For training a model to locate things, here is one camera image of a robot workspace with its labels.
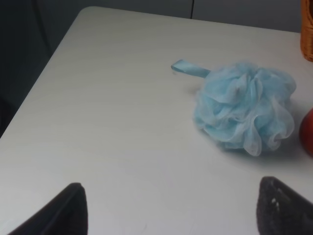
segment red object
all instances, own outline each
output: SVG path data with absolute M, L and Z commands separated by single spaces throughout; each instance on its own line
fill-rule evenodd
M 313 156 L 313 109 L 304 117 L 299 136 L 302 146 Z

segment wicker basket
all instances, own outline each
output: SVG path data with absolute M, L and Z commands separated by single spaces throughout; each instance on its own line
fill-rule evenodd
M 301 0 L 301 13 L 301 51 L 304 58 L 313 62 L 313 0 Z

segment blue strap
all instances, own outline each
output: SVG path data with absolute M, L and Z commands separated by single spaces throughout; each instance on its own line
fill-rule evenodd
M 182 72 L 188 75 L 197 76 L 205 78 L 208 76 L 208 74 L 211 72 L 210 70 L 206 70 L 204 68 L 201 68 L 197 65 L 188 63 L 184 60 L 178 60 L 176 63 L 174 63 L 171 66 L 172 70 L 176 72 Z

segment table surface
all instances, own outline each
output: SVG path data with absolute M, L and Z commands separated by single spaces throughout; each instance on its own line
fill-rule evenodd
M 71 182 L 89 234 L 257 234 L 263 176 L 313 201 L 313 159 L 297 131 L 261 158 L 219 149 L 193 125 L 202 79 L 175 73 L 248 60 L 289 72 L 296 126 L 313 107 L 300 35 L 90 7 L 77 17 L 0 140 L 0 233 Z

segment gray wall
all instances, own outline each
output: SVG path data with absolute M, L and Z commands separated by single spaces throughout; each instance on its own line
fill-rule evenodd
M 15 112 L 49 60 L 30 0 L 0 0 L 0 97 Z
M 190 18 L 192 0 L 38 0 L 49 42 L 54 51 L 77 14 L 88 6 L 102 6 Z
M 300 32 L 301 0 L 195 0 L 193 19 Z

